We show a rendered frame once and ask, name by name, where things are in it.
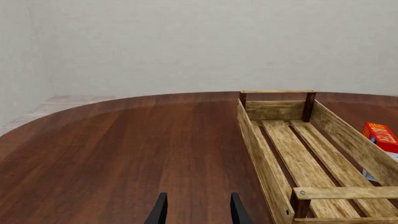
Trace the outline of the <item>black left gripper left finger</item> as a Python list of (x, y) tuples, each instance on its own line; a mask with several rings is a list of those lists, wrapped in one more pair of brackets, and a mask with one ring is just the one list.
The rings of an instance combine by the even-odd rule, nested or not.
[(161, 192), (144, 224), (165, 224), (167, 219), (167, 193)]

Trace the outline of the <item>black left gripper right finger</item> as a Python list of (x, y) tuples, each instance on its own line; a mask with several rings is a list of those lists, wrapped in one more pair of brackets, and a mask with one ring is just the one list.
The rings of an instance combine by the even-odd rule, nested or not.
[(232, 224), (254, 224), (236, 192), (231, 193), (230, 211)]

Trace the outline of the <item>wooden slat tray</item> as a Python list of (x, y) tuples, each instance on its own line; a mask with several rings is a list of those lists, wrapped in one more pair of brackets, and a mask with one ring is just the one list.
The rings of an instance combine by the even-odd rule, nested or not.
[(274, 224), (398, 224), (398, 154), (383, 151), (305, 91), (249, 101), (237, 120)]

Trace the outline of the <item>red butter box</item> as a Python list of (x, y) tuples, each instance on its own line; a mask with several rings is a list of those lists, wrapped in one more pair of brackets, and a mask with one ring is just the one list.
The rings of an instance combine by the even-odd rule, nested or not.
[(365, 123), (362, 134), (383, 151), (398, 154), (398, 139), (386, 125)]

